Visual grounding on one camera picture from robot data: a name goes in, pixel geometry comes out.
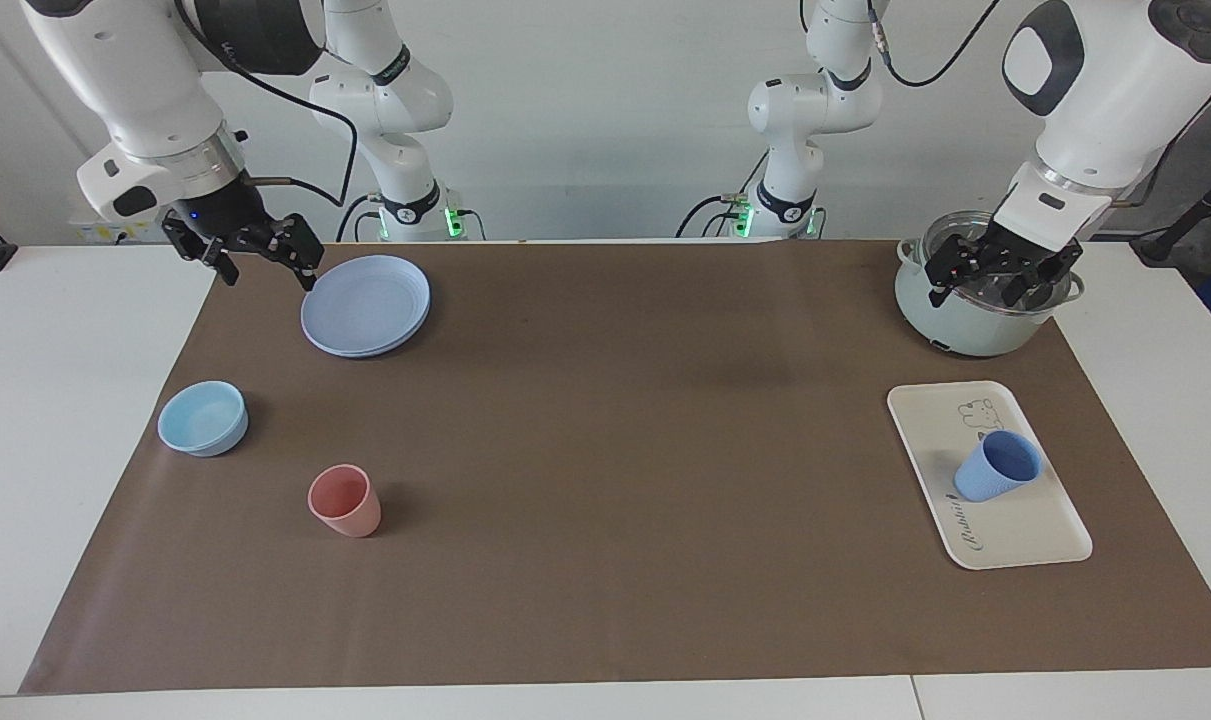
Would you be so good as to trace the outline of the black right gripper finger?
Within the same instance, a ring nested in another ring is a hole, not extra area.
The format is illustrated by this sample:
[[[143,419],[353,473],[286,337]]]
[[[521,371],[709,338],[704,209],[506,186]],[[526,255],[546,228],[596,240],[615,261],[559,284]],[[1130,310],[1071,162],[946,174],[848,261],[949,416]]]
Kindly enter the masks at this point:
[[[239,266],[226,254],[224,242],[220,240],[203,238],[176,215],[166,215],[162,219],[162,232],[184,261],[201,263],[213,270],[226,286],[235,286],[239,282]]]
[[[289,269],[302,290],[311,292],[316,286],[323,244],[302,214],[270,221],[270,260]]]

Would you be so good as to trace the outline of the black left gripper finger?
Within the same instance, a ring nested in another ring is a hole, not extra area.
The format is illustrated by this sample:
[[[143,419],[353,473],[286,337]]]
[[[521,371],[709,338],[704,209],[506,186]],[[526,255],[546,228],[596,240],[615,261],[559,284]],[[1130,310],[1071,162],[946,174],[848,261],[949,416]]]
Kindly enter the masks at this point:
[[[1072,265],[1081,257],[1080,244],[1067,244],[1058,254],[1044,260],[1021,261],[1008,286],[1003,304],[1012,309],[1040,309],[1052,300],[1058,284],[1071,280]]]
[[[926,260],[925,273],[931,286],[930,305],[942,306],[955,288],[969,280],[974,269],[974,252],[966,242],[962,234],[948,234]]]

